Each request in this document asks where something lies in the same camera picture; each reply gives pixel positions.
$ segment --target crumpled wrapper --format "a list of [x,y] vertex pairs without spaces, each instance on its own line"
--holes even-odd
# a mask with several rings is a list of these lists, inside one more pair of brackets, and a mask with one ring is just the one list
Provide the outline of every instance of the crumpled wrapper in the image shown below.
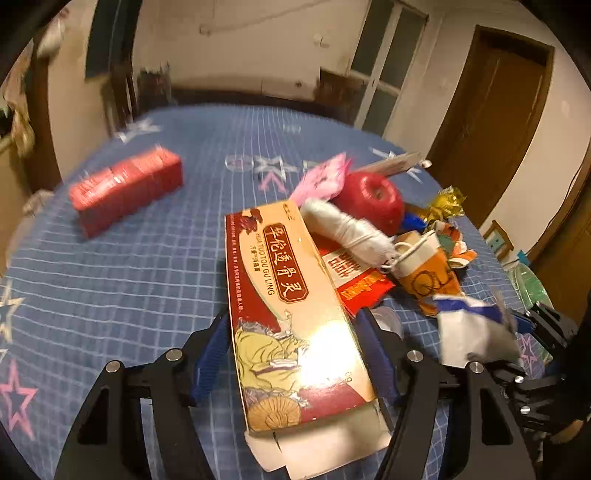
[[445,250],[450,267],[464,268],[478,256],[475,250],[468,249],[464,236],[456,225],[435,220],[428,228],[437,232],[437,238]]
[[430,225],[435,220],[446,220],[449,217],[465,215],[462,203],[466,197],[456,187],[448,187],[439,191],[437,196],[425,209],[416,214]]

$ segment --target cloth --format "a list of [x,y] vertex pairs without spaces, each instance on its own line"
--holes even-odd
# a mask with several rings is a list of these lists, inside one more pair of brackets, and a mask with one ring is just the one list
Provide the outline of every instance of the cloth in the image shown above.
[[[357,164],[379,160],[371,148],[402,149],[341,123],[286,109],[252,106],[194,106],[159,109],[144,117],[154,129],[130,127],[126,143],[115,138],[91,155],[47,202],[31,234],[13,257],[0,290],[0,421],[25,460],[43,480],[53,478],[74,418],[105,364],[152,362],[182,346],[191,332],[208,327],[228,302],[223,215],[284,199],[302,177],[304,162],[322,162],[347,151]],[[183,159],[184,186],[84,239],[67,197],[85,172],[100,171],[154,144]],[[286,180],[262,186],[255,166]],[[406,202],[424,206],[440,190],[425,170],[392,177]],[[478,257],[461,278],[463,291],[493,302],[491,287],[509,307],[521,309],[517,294],[494,254],[466,217],[455,221]],[[405,337],[439,355],[434,322],[414,299],[395,288],[384,306],[396,312]],[[540,375],[541,348],[520,336],[522,361]],[[228,355],[212,395],[192,416],[204,452],[219,479],[272,480],[244,439],[245,422],[236,365]],[[155,480],[164,479],[151,406],[142,405],[148,459]],[[425,476],[437,478],[445,443],[447,410],[437,413]],[[373,480],[384,453],[344,466],[327,477]]]

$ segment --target white plastic bag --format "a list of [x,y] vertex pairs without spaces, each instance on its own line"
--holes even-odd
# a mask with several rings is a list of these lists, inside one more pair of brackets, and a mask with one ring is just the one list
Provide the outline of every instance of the white plastic bag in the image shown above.
[[519,347],[511,325],[497,305],[470,297],[435,295],[440,362],[464,368],[470,361],[517,363]]

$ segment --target wooden chair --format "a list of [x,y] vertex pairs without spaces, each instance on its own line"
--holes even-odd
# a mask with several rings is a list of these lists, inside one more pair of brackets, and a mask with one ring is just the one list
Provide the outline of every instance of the wooden chair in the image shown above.
[[484,234],[484,240],[492,249],[499,262],[514,249],[509,235],[507,235],[507,232],[501,228],[496,220],[492,221],[492,225]]

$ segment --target pink paper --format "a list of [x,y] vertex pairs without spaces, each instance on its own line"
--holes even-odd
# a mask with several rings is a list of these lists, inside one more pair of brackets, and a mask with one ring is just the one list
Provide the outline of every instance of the pink paper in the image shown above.
[[345,175],[351,160],[342,152],[330,160],[315,166],[302,178],[291,194],[290,200],[301,206],[308,198],[330,200],[343,189]]

